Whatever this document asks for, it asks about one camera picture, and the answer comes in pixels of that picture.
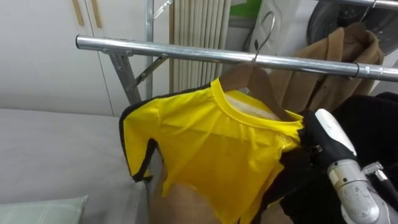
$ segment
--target wooden hanger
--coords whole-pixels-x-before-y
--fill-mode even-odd
[[[294,121],[277,102],[267,72],[255,63],[239,63],[219,77],[224,92],[248,88],[281,121]]]

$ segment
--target brown coat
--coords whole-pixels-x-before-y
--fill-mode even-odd
[[[377,37],[357,23],[337,29],[293,57],[380,65],[384,54]],[[318,108],[333,110],[351,95],[369,94],[374,83],[373,80],[290,70],[274,70],[270,79],[277,101],[294,112]]]

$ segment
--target metal bracket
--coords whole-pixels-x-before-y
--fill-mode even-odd
[[[147,67],[137,78],[136,85],[139,85],[142,81],[144,81],[156,68],[163,64],[169,57],[166,54],[158,57],[149,67]]]
[[[161,7],[158,9],[154,15],[154,19],[157,19],[171,4],[173,4],[174,0],[167,0]]]
[[[136,79],[131,69],[129,57],[125,55],[109,53],[112,64],[118,74],[123,90],[131,105],[141,101]]]

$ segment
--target gray mattress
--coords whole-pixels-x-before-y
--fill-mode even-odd
[[[89,195],[82,224],[147,223],[118,118],[0,109],[0,203]]]

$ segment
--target white fabric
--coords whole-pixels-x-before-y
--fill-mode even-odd
[[[229,103],[231,103],[231,105],[235,109],[239,110],[242,113],[250,114],[251,116],[256,116],[258,118],[272,119],[276,121],[280,120],[274,113],[269,113],[264,110],[255,108],[251,105],[248,105],[247,103],[233,98],[232,96],[229,96],[228,94],[225,94],[225,98],[228,100]]]
[[[118,121],[0,109],[0,204],[89,195],[82,224],[147,223],[145,187],[129,176]]]

